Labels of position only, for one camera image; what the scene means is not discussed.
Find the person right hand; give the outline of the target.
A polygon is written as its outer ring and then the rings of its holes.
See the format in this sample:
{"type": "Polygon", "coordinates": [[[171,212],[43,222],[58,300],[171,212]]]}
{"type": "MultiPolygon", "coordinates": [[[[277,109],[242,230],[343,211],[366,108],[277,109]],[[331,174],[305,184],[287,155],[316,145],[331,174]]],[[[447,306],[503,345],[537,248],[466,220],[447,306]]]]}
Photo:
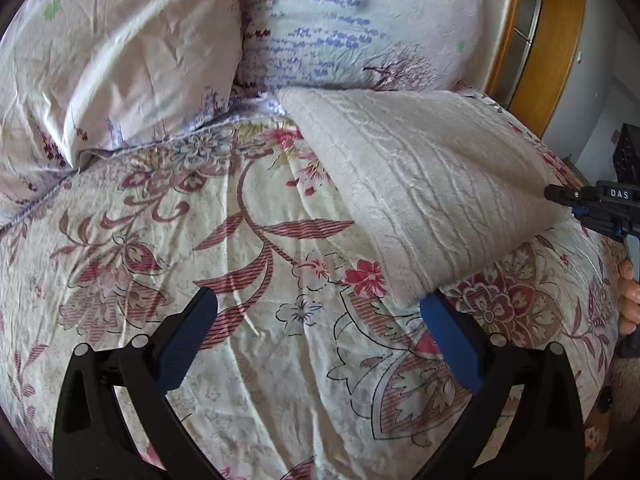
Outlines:
{"type": "Polygon", "coordinates": [[[632,334],[640,323],[640,286],[634,280],[634,266],[629,260],[624,260],[618,267],[618,310],[620,311],[620,334],[632,334]]]}

